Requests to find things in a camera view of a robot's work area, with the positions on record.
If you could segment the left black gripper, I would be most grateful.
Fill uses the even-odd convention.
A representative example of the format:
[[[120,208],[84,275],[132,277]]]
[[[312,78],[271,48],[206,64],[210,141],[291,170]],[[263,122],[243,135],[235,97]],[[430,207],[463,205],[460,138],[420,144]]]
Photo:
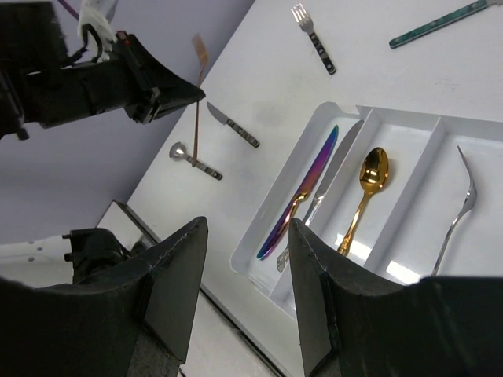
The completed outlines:
[[[1,135],[29,138],[27,123],[44,128],[124,108],[152,122],[205,98],[204,91],[164,67],[124,31],[102,42],[83,27],[68,53],[51,1],[1,4]]]

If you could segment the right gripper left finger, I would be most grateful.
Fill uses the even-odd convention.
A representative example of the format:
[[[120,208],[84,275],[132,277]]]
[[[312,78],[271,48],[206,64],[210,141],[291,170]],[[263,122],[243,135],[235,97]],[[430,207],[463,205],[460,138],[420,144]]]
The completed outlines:
[[[1,282],[4,376],[175,376],[187,358],[207,253],[194,218],[134,253],[107,229],[68,234],[73,281]]]

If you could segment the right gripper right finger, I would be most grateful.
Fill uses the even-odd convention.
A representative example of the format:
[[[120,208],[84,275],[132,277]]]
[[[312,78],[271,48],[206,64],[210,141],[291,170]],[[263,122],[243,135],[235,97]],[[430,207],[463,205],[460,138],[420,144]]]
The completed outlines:
[[[397,284],[337,253],[298,219],[288,243],[305,375],[501,375],[500,278]]]

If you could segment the copper fork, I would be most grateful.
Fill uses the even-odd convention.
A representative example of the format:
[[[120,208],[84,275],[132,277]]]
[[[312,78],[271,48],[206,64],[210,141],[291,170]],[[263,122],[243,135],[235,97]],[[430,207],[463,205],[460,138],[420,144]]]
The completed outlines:
[[[200,34],[196,34],[193,37],[193,46],[196,51],[199,63],[200,63],[200,73],[198,75],[197,86],[200,87],[204,79],[204,71],[209,62],[209,56],[207,52],[207,47],[204,44],[203,39]],[[193,161],[192,167],[196,167],[198,148],[199,148],[199,122],[200,122],[200,102],[196,103],[196,117],[195,117],[195,129],[193,138]]]

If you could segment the plain silver fork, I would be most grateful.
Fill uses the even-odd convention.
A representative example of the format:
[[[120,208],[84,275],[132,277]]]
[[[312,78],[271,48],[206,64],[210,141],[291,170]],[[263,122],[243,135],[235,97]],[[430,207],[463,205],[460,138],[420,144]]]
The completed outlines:
[[[461,157],[461,160],[464,164],[464,167],[468,173],[468,180],[469,180],[468,191],[465,195],[464,202],[462,204],[462,207],[461,207],[459,213],[454,218],[454,220],[452,221],[450,227],[448,228],[448,230],[446,232],[446,235],[445,235],[443,242],[442,242],[441,249],[439,251],[439,254],[437,256],[437,259],[436,259],[435,264],[433,266],[433,269],[431,271],[431,276],[436,276],[438,274],[440,266],[442,264],[442,260],[444,258],[445,253],[446,253],[448,243],[450,242],[450,238],[453,235],[453,231],[455,230],[455,228],[456,228],[457,224],[460,222],[460,220],[475,207],[475,204],[476,204],[476,201],[478,198],[478,191],[476,188],[475,178],[472,173],[472,169],[470,168],[470,166],[468,164],[468,160],[459,145],[457,146],[457,150],[458,150],[459,155]]]

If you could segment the ornate silver knife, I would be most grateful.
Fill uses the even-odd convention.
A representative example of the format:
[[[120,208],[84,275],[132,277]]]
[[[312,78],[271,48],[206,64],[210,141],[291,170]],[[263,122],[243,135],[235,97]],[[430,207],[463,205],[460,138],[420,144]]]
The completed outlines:
[[[332,184],[332,181],[345,158],[345,155],[349,151],[349,148],[352,146],[354,139],[358,135],[363,124],[364,124],[363,120],[358,120],[347,131],[345,137],[340,142],[340,146],[338,147],[338,149],[336,151],[334,151],[335,148],[333,149],[333,152],[329,157],[329,161],[327,162],[324,170],[321,173],[321,176],[318,179],[318,183],[313,188],[313,190],[315,189],[313,198],[310,202],[310,206],[308,207],[307,212],[304,214],[303,217],[303,222],[306,225],[309,224],[315,212],[320,207],[321,202],[325,198],[325,194],[328,191],[329,186]]]

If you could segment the iridescent rainbow knife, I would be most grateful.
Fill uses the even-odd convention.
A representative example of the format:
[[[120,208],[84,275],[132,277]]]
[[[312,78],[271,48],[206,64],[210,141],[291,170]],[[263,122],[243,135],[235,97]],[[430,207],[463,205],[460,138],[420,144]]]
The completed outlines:
[[[278,218],[263,245],[260,247],[259,252],[256,255],[258,260],[264,260],[267,258],[281,241],[283,235],[288,230],[289,222],[296,214],[296,210],[299,205],[303,201],[307,200],[314,186],[318,183],[318,179],[329,161],[329,157],[331,156],[333,149],[335,148],[338,136],[339,126],[335,125],[321,147],[319,153],[316,155],[301,184],[296,189],[293,197],[288,201],[287,207]]]

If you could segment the ornate gold spoon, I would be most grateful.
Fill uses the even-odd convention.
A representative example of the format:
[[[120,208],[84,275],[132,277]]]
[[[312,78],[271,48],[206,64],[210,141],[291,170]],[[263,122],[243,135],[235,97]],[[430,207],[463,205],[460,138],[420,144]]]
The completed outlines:
[[[389,157],[381,147],[373,148],[364,159],[360,173],[359,183],[363,191],[362,200],[354,213],[353,220],[339,245],[337,252],[345,257],[350,253],[354,234],[361,220],[361,216],[371,197],[384,188],[389,177]]]

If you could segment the white three-compartment cutlery tray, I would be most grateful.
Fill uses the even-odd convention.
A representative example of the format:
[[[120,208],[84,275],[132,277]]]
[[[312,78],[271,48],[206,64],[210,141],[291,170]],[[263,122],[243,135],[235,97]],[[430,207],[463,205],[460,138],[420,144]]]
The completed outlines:
[[[265,137],[251,153],[251,173],[240,194],[260,187],[265,172],[272,175],[229,260],[237,282],[229,308],[241,324],[296,316],[290,269],[277,267],[287,231],[267,258],[258,260],[256,255],[332,128],[339,126],[336,151],[358,120],[364,124],[307,226],[331,248],[342,243],[363,195],[358,179],[362,163],[373,148],[383,148],[389,157],[389,178],[364,210],[349,257],[395,283],[416,283],[431,274],[468,191],[459,145],[472,169],[478,198],[453,231],[438,274],[501,276],[501,122],[386,108],[360,108],[349,115],[336,104],[324,103],[287,156],[281,155],[278,142]]]

